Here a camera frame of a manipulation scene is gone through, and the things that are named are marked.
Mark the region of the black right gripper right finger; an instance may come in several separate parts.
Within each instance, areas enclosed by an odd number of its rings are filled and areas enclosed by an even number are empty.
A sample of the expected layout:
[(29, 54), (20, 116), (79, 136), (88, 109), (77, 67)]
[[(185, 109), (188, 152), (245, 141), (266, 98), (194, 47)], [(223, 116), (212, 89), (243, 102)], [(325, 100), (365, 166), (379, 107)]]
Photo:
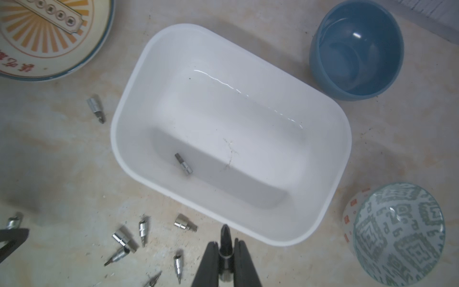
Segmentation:
[(247, 245), (239, 239), (234, 244), (234, 287), (262, 287)]

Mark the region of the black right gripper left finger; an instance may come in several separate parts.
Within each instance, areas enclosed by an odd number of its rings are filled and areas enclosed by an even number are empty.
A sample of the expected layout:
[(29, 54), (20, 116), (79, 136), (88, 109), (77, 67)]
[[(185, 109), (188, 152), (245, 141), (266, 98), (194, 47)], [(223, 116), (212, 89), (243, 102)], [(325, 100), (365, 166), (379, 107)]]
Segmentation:
[(219, 248), (209, 242), (202, 256), (192, 287), (219, 287)]

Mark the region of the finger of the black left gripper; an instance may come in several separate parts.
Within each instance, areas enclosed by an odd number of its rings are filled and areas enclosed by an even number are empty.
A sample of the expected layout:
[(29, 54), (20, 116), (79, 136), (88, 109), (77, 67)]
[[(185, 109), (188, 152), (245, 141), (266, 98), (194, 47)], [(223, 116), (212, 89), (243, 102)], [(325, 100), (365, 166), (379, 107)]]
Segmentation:
[(18, 247), (25, 243), (29, 236), (29, 229), (14, 228), (1, 230), (1, 242), (6, 244), (1, 247), (0, 263), (10, 256)]

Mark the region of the silver bit cluster centre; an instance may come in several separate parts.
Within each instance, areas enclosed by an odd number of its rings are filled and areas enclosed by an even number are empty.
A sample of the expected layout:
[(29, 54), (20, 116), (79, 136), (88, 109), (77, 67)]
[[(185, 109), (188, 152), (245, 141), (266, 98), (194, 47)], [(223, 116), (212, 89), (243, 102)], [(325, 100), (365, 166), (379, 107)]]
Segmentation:
[(173, 264), (178, 283), (181, 284), (183, 274), (183, 253), (177, 252), (173, 257)]

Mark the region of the silver bit cluster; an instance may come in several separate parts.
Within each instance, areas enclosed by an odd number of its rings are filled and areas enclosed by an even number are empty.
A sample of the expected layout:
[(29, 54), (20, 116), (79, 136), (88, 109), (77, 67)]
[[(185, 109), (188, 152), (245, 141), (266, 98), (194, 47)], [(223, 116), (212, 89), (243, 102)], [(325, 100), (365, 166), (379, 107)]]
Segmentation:
[(142, 247), (144, 248), (147, 244), (148, 239), (148, 220), (146, 218), (143, 218), (139, 222), (139, 235), (141, 237)]
[(127, 248), (130, 252), (137, 251), (137, 244), (131, 236), (125, 234), (122, 230), (117, 230), (113, 233), (112, 238), (115, 239), (122, 247)]
[(173, 264), (178, 283), (181, 284), (183, 274), (183, 253), (177, 252), (173, 257)]
[(197, 232), (198, 227), (185, 215), (179, 214), (174, 221), (174, 226), (183, 230), (191, 230)]

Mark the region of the silver bit top cluster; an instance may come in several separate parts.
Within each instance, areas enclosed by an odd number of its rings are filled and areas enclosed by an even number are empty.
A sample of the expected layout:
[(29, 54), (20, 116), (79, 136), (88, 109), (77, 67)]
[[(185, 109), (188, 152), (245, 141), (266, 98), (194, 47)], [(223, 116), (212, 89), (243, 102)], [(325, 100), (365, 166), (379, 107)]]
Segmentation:
[(179, 214), (174, 221), (174, 226), (183, 230), (191, 230), (197, 232), (198, 227), (185, 215)]

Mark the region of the silver bit cluster upper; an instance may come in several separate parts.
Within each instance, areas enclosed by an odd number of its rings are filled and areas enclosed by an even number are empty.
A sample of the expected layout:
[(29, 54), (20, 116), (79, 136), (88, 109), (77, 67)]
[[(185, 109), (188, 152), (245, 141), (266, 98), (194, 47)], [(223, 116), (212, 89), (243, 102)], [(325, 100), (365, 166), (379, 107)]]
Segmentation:
[(147, 244), (148, 239), (148, 220), (146, 218), (143, 218), (139, 222), (139, 235), (141, 237), (142, 247), (144, 248)]

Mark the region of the silver bit cluster crossed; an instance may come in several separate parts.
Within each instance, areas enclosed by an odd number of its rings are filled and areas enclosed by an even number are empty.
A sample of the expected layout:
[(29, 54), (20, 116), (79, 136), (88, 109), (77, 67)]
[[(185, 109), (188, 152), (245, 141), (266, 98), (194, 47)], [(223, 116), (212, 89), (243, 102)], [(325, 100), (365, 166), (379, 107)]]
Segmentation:
[(108, 266), (109, 264), (116, 263), (119, 260), (123, 259), (124, 257), (128, 256), (130, 253), (130, 249), (126, 247), (121, 247), (117, 252), (115, 252), (111, 258), (104, 264), (104, 266)]

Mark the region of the silver bit cluster left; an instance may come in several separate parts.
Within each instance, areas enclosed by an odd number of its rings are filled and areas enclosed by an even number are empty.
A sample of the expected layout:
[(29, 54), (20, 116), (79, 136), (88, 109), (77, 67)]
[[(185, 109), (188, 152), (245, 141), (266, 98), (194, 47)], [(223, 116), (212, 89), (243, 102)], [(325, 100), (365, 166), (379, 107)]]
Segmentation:
[(115, 239), (122, 247), (127, 248), (130, 252), (137, 251), (137, 244), (131, 236), (125, 234), (122, 230), (117, 230), (113, 233), (112, 238)]

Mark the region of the white plastic storage box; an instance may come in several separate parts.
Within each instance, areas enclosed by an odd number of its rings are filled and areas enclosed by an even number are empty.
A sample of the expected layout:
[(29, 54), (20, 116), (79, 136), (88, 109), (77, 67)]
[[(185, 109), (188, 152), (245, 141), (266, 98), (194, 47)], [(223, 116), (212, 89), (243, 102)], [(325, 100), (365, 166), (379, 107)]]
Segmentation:
[(139, 183), (266, 244), (291, 246), (324, 218), (352, 135), (328, 96), (204, 27), (178, 24), (141, 53), (111, 145)]

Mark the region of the sunburst patterned plate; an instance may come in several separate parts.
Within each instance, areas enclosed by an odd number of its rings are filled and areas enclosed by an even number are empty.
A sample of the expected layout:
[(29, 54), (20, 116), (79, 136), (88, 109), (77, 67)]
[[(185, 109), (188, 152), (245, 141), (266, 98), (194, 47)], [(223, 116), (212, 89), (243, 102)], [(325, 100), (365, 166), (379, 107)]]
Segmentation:
[(115, 1), (1, 1), (1, 76), (50, 81), (82, 68), (101, 49)]

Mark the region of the blue ceramic bowl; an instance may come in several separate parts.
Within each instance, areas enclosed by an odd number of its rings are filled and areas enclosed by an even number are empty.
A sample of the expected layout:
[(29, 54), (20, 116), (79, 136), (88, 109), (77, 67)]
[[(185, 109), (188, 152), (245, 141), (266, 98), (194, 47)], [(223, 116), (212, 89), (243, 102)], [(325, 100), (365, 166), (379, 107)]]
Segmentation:
[(385, 92), (404, 61), (400, 27), (374, 1), (344, 1), (322, 20), (310, 46), (318, 86), (335, 100), (359, 101)]

